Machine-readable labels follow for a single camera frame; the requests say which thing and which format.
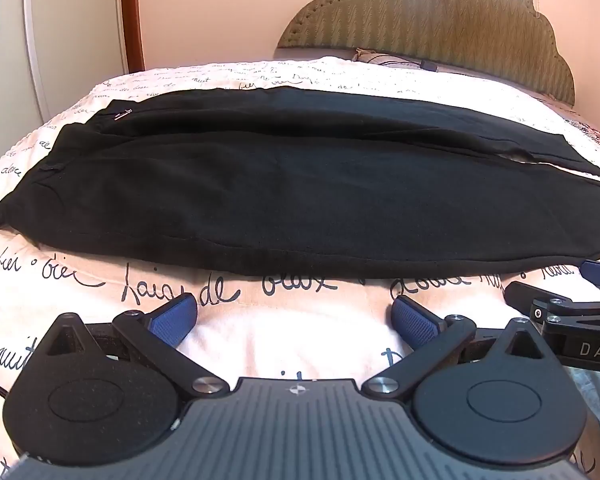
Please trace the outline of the brown wooden door frame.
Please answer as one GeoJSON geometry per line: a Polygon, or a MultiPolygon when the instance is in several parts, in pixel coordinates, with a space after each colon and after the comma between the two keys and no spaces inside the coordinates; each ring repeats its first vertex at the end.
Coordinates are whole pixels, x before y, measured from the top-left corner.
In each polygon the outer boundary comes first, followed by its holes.
{"type": "Polygon", "coordinates": [[[145,69],[145,61],[140,30],[140,0],[120,0],[120,3],[128,72],[141,72],[145,69]]]}

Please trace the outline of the white wardrobe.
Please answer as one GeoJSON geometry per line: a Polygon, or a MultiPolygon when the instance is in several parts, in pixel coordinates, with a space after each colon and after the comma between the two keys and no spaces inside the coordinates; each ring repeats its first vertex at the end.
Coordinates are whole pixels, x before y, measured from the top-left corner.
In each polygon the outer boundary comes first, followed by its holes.
{"type": "Polygon", "coordinates": [[[127,70],[121,0],[0,0],[0,157],[127,70]]]}

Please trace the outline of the black pants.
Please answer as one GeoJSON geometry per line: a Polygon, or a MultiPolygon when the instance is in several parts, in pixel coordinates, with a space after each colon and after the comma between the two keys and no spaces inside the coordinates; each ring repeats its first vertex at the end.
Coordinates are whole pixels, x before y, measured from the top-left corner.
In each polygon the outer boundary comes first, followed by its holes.
{"type": "Polygon", "coordinates": [[[0,229],[93,255],[242,275],[446,278],[600,258],[600,167],[463,107],[188,90],[65,125],[0,229]]]}

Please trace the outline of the patterned pillow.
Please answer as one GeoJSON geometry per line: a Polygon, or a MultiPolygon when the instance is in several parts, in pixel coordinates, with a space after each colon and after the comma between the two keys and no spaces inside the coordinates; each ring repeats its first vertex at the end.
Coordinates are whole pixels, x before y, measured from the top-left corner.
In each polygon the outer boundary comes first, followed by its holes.
{"type": "MultiPolygon", "coordinates": [[[[397,68],[418,68],[419,58],[409,58],[408,56],[394,55],[374,50],[357,48],[352,60],[354,62],[375,64],[379,66],[397,67],[397,68]]],[[[436,63],[438,66],[437,72],[452,72],[457,70],[457,67],[436,63]]]]}

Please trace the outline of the black charger on bed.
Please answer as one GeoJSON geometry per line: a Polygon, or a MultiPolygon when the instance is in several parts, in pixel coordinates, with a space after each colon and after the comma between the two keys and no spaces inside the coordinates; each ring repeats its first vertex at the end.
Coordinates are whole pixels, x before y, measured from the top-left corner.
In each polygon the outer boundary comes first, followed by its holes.
{"type": "Polygon", "coordinates": [[[426,60],[422,60],[419,62],[419,67],[422,70],[428,70],[428,72],[436,72],[438,70],[438,66],[436,63],[430,62],[430,61],[426,61],[426,60]]]}

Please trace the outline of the olive upholstered headboard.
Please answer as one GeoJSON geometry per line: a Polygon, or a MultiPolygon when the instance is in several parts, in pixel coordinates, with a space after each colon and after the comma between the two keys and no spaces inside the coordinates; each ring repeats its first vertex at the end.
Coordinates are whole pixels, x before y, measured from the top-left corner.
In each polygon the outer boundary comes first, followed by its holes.
{"type": "Polygon", "coordinates": [[[576,100],[554,29],[533,0],[313,0],[278,45],[405,55],[491,75],[568,105],[576,100]]]}

